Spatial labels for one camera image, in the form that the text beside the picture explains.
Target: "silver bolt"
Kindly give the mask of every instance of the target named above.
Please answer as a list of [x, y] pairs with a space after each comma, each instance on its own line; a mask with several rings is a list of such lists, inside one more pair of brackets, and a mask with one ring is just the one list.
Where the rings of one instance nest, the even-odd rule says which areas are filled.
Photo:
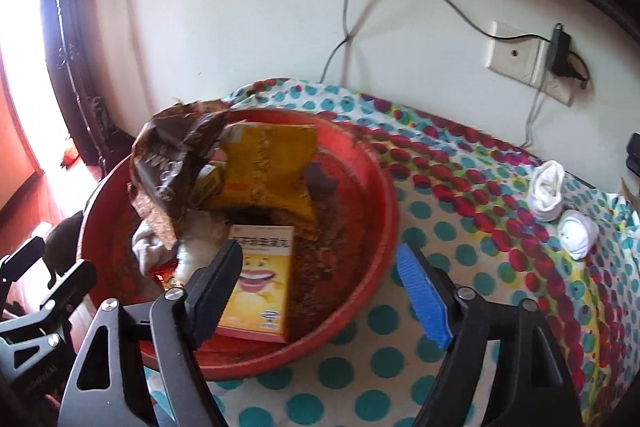
[[164, 293], [164, 298], [168, 301], [177, 301], [182, 297], [184, 290], [182, 288], [171, 288]]
[[113, 298], [107, 299], [100, 305], [100, 308], [102, 308], [106, 312], [110, 312], [111, 310], [114, 310], [117, 307], [118, 307], [118, 300]]
[[56, 347], [60, 343], [60, 336], [57, 333], [54, 333], [47, 339], [47, 342], [49, 343], [49, 346]]
[[458, 288], [458, 297], [464, 299], [465, 301], [470, 301], [476, 296], [476, 292], [473, 288], [469, 288], [469, 286], [462, 286]]
[[528, 312], [534, 312], [538, 310], [538, 305], [533, 299], [523, 299], [522, 307]]

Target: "electrical outlet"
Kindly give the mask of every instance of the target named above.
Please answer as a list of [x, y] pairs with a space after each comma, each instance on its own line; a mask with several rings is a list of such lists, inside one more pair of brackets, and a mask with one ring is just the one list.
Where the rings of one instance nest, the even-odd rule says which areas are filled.
[[[512, 37], [526, 33], [501, 22], [494, 22], [492, 32], [498, 37]], [[539, 39], [517, 41], [492, 39], [486, 66], [496, 73], [530, 85], [536, 77], [539, 49]]]
[[575, 78], [555, 76], [550, 71], [545, 70], [545, 57], [548, 48], [548, 42], [542, 42], [542, 45], [540, 46], [539, 67], [536, 68], [532, 82], [529, 85], [535, 89], [540, 89], [540, 85], [542, 84], [546, 74], [545, 86], [542, 91], [558, 100], [558, 102], [564, 103], [566, 106], [570, 106], [574, 97], [574, 90], [577, 85], [577, 81]]

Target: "smiling mouth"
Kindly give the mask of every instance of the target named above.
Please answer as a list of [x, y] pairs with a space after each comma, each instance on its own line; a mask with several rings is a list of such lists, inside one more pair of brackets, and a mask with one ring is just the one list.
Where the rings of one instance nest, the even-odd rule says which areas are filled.
[[238, 282], [242, 291], [256, 293], [264, 289], [276, 277], [271, 270], [242, 270]]

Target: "black plug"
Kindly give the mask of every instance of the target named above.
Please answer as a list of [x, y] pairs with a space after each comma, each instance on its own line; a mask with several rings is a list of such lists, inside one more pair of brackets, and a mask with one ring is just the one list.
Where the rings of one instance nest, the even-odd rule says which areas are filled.
[[545, 68], [555, 76], [577, 78], [580, 80], [580, 88], [586, 89], [587, 79], [578, 73], [571, 62], [569, 62], [570, 46], [571, 35], [564, 31], [564, 26], [562, 26], [561, 23], [556, 24], [556, 26], [554, 26], [554, 32], [551, 35], [549, 48], [546, 51]]

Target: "small yellow box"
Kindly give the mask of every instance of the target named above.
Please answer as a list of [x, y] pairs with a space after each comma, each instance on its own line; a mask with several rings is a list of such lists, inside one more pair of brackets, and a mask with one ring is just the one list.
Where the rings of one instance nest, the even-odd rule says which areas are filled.
[[242, 271], [216, 333], [255, 341], [287, 342], [286, 317], [294, 227], [233, 225], [242, 247]]

